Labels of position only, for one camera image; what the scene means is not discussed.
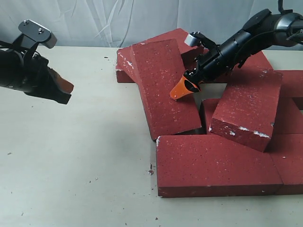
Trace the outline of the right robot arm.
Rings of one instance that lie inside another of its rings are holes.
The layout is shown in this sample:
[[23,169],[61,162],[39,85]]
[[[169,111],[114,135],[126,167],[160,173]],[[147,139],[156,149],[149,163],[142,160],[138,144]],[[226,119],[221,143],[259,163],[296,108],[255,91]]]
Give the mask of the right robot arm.
[[208,49],[196,58],[196,66],[186,70],[180,81],[170,91],[172,99],[178,100],[200,92],[200,84],[212,82],[224,73],[241,68],[252,55],[271,46],[293,47],[303,43],[303,17],[292,9],[284,9],[278,1],[279,13],[264,9],[252,16],[243,27],[222,44],[216,44],[201,32],[189,33],[184,40],[190,47]]

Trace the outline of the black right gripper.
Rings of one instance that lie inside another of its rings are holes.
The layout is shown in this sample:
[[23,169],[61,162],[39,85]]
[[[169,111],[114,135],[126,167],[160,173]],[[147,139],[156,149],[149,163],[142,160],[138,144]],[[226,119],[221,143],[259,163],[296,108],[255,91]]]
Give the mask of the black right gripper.
[[192,93],[200,92],[200,83],[216,80],[222,74],[227,74],[235,66],[241,68],[244,65],[244,58],[241,54],[244,44],[231,42],[223,47],[216,45],[214,49],[206,54],[196,57],[196,67],[186,70],[180,81],[170,91],[169,95],[173,100],[178,100]]

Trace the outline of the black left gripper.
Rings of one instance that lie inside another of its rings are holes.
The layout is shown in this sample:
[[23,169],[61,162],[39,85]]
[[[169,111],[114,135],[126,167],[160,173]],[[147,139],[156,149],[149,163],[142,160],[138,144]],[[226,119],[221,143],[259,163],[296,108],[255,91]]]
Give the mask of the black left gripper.
[[0,51],[0,86],[28,96],[67,104],[74,85],[48,66],[49,61],[35,54],[25,62],[21,52]]

